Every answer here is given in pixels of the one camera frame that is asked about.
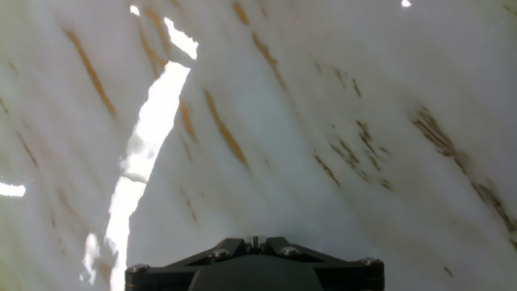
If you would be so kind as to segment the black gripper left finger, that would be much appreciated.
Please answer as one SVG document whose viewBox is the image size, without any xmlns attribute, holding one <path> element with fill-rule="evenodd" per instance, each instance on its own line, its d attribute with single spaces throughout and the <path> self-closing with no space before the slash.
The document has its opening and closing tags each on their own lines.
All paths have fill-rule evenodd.
<svg viewBox="0 0 517 291">
<path fill-rule="evenodd" d="M 216 246 L 163 267 L 135 264 L 125 271 L 125 291 L 188 290 L 201 269 L 238 256 L 249 255 L 256 237 L 226 238 Z"/>
</svg>

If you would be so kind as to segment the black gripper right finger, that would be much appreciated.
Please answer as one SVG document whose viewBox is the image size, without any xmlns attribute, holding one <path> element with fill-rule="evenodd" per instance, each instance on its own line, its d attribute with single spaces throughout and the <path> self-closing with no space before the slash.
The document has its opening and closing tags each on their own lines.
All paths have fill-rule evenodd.
<svg viewBox="0 0 517 291">
<path fill-rule="evenodd" d="M 258 236 L 256 253 L 278 259 L 297 279 L 319 283 L 323 290 L 379 291 L 384 288 L 384 262 L 364 257 L 346 261 L 291 243 L 284 237 Z"/>
</svg>

